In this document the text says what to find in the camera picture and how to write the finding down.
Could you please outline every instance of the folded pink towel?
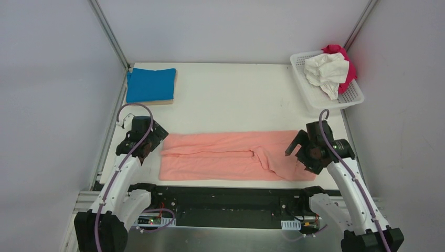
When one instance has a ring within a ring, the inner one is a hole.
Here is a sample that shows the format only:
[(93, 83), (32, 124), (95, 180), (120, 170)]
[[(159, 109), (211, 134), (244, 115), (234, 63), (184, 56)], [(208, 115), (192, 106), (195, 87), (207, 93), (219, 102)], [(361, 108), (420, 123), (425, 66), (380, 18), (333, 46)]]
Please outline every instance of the folded pink towel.
[(315, 174), (284, 151), (297, 131), (170, 134), (160, 180), (312, 181)]

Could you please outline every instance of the folded blue cloth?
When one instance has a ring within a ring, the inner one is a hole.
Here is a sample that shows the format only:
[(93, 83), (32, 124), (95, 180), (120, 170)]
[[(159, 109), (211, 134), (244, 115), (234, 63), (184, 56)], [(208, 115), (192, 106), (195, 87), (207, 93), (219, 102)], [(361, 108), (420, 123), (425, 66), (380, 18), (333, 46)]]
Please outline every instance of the folded blue cloth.
[(174, 68), (158, 71), (133, 68), (133, 72), (126, 74), (127, 103), (172, 100), (175, 77)]

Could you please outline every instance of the white table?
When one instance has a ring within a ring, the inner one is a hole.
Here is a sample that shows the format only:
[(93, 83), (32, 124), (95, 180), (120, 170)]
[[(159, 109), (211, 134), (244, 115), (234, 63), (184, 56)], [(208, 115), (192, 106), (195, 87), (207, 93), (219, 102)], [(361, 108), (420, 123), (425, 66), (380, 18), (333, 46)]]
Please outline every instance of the white table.
[[(276, 131), (306, 129), (306, 123), (317, 121), (308, 114), (292, 77), (290, 65), (136, 63), (135, 68), (178, 71), (175, 99), (172, 105), (150, 106), (154, 119), (169, 133), (194, 134), (216, 132)], [(140, 107), (128, 106), (121, 118), (132, 113), (147, 115)], [(347, 139), (339, 111), (329, 117), (334, 137)], [(114, 164), (117, 145), (130, 129), (117, 127), (111, 141), (100, 183), (107, 181)], [(315, 181), (160, 181), (160, 145), (145, 159), (137, 181), (170, 186), (304, 188), (319, 185), (327, 190), (338, 187), (327, 170)]]

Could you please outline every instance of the white wall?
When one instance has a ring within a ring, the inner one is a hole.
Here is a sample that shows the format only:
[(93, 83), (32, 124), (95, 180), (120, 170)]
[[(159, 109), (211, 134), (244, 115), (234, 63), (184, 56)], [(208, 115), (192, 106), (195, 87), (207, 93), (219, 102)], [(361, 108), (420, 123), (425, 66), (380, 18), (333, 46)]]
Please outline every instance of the white wall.
[(99, 0), (130, 62), (288, 64), (343, 45), (368, 0)]
[(124, 70), (88, 1), (1, 1), (0, 34), (0, 250), (58, 251)]
[(348, 121), (402, 251), (443, 251), (444, 12), (443, 0), (381, 1), (349, 51), (366, 99)]

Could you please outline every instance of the white laundry basket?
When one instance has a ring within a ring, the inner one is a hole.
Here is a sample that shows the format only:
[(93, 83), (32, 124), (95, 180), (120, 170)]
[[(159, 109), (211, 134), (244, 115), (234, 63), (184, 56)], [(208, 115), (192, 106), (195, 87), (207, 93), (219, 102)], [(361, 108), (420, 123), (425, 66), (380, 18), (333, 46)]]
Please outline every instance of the white laundry basket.
[(343, 94), (338, 94), (337, 100), (331, 100), (329, 96), (317, 86), (308, 82), (304, 74), (304, 60), (322, 54), (323, 51), (310, 51), (291, 56), (291, 64), (295, 82), (300, 89), (301, 96), (310, 113), (320, 113), (323, 109), (346, 109), (349, 106), (362, 103), (365, 97), (353, 80)]

